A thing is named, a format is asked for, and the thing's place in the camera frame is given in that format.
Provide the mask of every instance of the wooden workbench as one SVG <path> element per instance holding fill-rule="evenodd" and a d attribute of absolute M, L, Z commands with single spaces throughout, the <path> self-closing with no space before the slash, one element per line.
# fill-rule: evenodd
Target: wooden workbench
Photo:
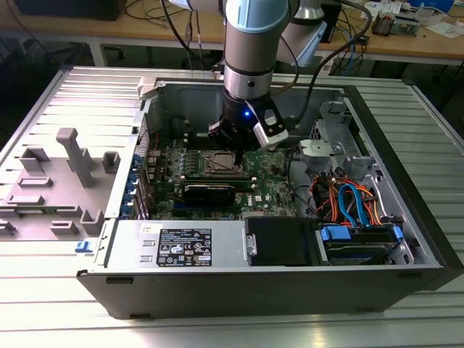
<path fill-rule="evenodd" d="M 157 0 L 146 0 L 146 8 L 157 7 Z M 103 44 L 125 44 L 140 46 L 180 46 L 171 30 L 164 22 L 156 25 L 146 20 L 137 20 L 122 14 L 115 22 L 57 18 L 57 17 L 31 17 L 23 16 L 16 7 L 14 11 L 23 25 L 36 37 L 43 40 L 74 41 L 87 43 L 92 50 L 96 65 L 105 65 Z M 137 4 L 130 9 L 133 15 L 143 17 L 141 5 Z M 350 22 L 362 26 L 360 12 L 347 10 Z M 452 16 L 464 17 L 464 9 L 453 7 Z M 151 12 L 152 16 L 162 15 L 162 10 Z M 188 20 L 188 12 L 181 12 L 172 16 L 179 33 L 183 35 Z M 217 15 L 200 14 L 203 47 L 206 49 L 222 49 L 223 20 Z M 423 62 L 435 64 L 460 64 L 464 59 L 464 36 L 458 38 L 445 38 L 436 33 L 420 28 L 417 37 L 409 36 L 375 36 L 368 31 L 370 41 L 365 54 L 366 59 L 389 60 L 398 62 Z M 9 13 L 6 0 L 0 0 L 0 36 L 27 38 L 28 34 L 17 24 Z M 338 30 L 334 33 L 332 42 L 322 43 L 317 55 L 328 54 L 340 47 L 344 38 Z"/>

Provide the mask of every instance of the slotted aluminum surface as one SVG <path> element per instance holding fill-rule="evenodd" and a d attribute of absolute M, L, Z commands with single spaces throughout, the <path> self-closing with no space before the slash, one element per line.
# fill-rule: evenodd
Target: slotted aluminum surface
<path fill-rule="evenodd" d="M 8 144 L 0 154 L 0 198 L 5 198 L 22 168 L 18 156 L 25 146 L 41 145 L 47 153 L 65 156 L 53 146 L 61 126 L 76 127 L 80 145 L 97 157 L 123 147 L 140 106 L 136 88 L 144 75 L 155 72 L 76 67 L 59 73 L 31 110 L 29 123 L 23 123 L 14 135 L 17 144 Z M 309 78 L 302 77 L 300 82 Z M 462 140 L 420 92 L 400 80 L 318 80 L 320 85 L 326 83 L 357 86 L 464 260 Z M 109 347 L 464 347 L 463 277 L 438 291 L 409 296 L 378 314 L 122 321 L 108 316 L 75 280 L 76 270 L 89 265 L 92 257 L 76 256 L 74 248 L 72 241 L 0 243 L 3 347 L 36 342 L 46 342 L 48 347 L 89 343 Z"/>

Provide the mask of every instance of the blue tab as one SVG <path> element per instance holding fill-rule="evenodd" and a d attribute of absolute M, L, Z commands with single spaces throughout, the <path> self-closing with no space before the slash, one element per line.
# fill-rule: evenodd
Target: blue tab
<path fill-rule="evenodd" d="M 143 162 L 142 157 L 138 156 L 137 154 L 133 155 L 132 160 L 138 165 L 141 165 L 141 163 Z"/>
<path fill-rule="evenodd" d="M 327 227 L 324 227 L 322 230 L 320 230 L 320 234 L 322 236 L 323 241 L 328 241 L 331 238 L 331 235 L 328 233 Z"/>
<path fill-rule="evenodd" d="M 92 252 L 90 250 L 90 243 L 88 241 L 80 241 L 78 242 L 78 245 L 74 249 L 75 252 L 77 253 L 82 253 L 82 252 Z"/>
<path fill-rule="evenodd" d="M 351 239 L 348 227 L 345 226 L 326 226 L 321 230 L 322 240 L 329 239 Z"/>
<path fill-rule="evenodd" d="M 125 212 L 126 214 L 130 214 L 131 211 L 132 209 L 129 206 L 125 204 L 121 206 L 120 212 L 123 212 L 123 213 Z"/>
<path fill-rule="evenodd" d="M 398 238 L 399 241 L 403 240 L 403 232 L 401 231 L 401 228 L 399 228 L 398 226 L 394 226 L 393 227 L 393 232 L 394 232 L 394 235 Z"/>
<path fill-rule="evenodd" d="M 132 192 L 133 190 L 136 189 L 136 186 L 133 183 L 127 182 L 125 185 L 125 190 L 128 192 Z"/>
<path fill-rule="evenodd" d="M 137 181 L 137 175 L 135 173 L 129 173 L 128 181 L 130 183 L 133 183 L 134 181 Z"/>

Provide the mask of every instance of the power supply label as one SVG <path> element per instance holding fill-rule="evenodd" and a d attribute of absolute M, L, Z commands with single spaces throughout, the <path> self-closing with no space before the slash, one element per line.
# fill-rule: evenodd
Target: power supply label
<path fill-rule="evenodd" d="M 211 229 L 162 229 L 157 264 L 160 267 L 211 266 Z"/>

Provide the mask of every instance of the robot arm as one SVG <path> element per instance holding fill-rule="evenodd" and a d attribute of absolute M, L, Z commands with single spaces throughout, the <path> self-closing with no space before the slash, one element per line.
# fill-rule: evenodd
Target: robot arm
<path fill-rule="evenodd" d="M 270 97 L 276 60 L 293 63 L 282 46 L 286 39 L 306 66 L 326 28 L 320 0 L 170 0 L 194 10 L 221 13 L 227 19 L 223 113 L 209 135 L 224 149 L 244 152 L 276 145 L 289 137 Z"/>

